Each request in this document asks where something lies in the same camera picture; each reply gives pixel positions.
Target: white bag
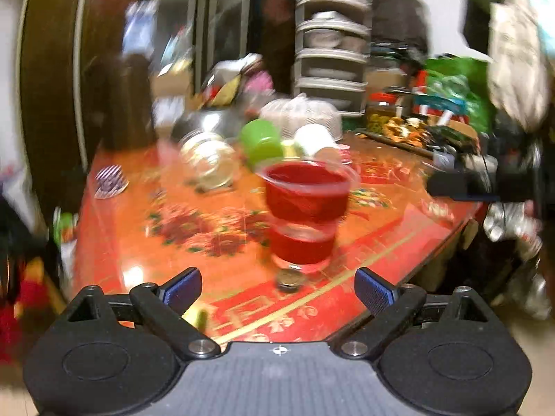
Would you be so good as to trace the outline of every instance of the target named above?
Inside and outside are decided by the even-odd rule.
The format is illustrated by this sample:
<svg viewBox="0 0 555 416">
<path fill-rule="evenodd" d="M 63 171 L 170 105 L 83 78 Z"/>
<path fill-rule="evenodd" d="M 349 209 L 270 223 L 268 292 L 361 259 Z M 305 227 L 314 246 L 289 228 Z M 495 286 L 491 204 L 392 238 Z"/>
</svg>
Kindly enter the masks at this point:
<svg viewBox="0 0 555 416">
<path fill-rule="evenodd" d="M 533 132 L 547 115 L 550 100 L 550 74 L 537 15 L 529 0 L 505 0 L 492 4 L 489 29 L 490 99 Z"/>
</svg>

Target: dish rack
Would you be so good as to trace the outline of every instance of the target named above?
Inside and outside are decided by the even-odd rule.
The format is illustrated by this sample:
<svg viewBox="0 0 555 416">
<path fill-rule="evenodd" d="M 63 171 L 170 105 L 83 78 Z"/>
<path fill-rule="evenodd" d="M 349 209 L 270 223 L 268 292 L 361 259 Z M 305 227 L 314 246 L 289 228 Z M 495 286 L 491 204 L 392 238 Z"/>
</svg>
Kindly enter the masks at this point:
<svg viewBox="0 0 555 416">
<path fill-rule="evenodd" d="M 294 94 L 332 103 L 344 118 L 366 106 L 367 0 L 297 0 Z"/>
</svg>

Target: red liquid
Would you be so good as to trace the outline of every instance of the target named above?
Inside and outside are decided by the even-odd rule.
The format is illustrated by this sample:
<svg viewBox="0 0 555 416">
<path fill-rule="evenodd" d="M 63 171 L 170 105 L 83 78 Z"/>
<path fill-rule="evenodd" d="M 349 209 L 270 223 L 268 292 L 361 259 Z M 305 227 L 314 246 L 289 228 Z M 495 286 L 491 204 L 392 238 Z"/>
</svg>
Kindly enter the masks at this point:
<svg viewBox="0 0 555 416">
<path fill-rule="evenodd" d="M 328 259 L 335 244 L 335 233 L 323 239 L 298 239 L 270 227 L 268 236 L 273 254 L 295 265 L 314 265 Z"/>
<path fill-rule="evenodd" d="M 266 203 L 279 219 L 313 225 L 340 219 L 347 211 L 349 178 L 317 162 L 281 162 L 268 168 L 267 177 L 275 182 L 266 182 Z"/>
<path fill-rule="evenodd" d="M 268 237 L 274 262 L 298 265 L 305 274 L 325 268 L 335 245 L 338 222 L 349 202 L 352 172 L 316 161 L 269 166 L 266 203 L 273 216 Z"/>
</svg>

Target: jar with lid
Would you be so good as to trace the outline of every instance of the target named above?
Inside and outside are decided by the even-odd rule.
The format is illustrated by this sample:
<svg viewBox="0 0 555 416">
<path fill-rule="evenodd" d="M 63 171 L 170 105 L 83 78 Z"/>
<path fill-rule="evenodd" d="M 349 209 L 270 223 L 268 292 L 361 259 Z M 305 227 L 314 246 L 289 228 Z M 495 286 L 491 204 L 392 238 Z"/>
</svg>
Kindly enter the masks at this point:
<svg viewBox="0 0 555 416">
<path fill-rule="evenodd" d="M 198 186 L 209 191 L 230 184 L 237 169 L 235 151 L 213 132 L 194 131 L 180 143 L 181 157 L 193 169 Z"/>
<path fill-rule="evenodd" d="M 366 129 L 372 133 L 382 134 L 382 127 L 391 118 L 401 117 L 402 107 L 397 106 L 398 97 L 393 94 L 370 94 L 366 105 Z"/>
</svg>

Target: white plastic bag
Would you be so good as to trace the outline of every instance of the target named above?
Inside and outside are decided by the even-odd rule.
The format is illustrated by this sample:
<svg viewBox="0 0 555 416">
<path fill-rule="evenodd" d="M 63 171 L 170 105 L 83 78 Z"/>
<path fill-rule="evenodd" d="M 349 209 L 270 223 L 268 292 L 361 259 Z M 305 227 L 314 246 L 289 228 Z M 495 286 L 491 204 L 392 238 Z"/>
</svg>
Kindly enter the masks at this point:
<svg viewBox="0 0 555 416">
<path fill-rule="evenodd" d="M 552 70 L 555 69 L 555 17 L 553 9 L 555 0 L 530 0 L 532 8 L 538 14 L 539 35 L 543 51 L 549 58 Z"/>
<path fill-rule="evenodd" d="M 527 132 L 542 123 L 550 100 L 550 75 L 529 0 L 492 4 L 488 68 L 490 99 Z"/>
</svg>

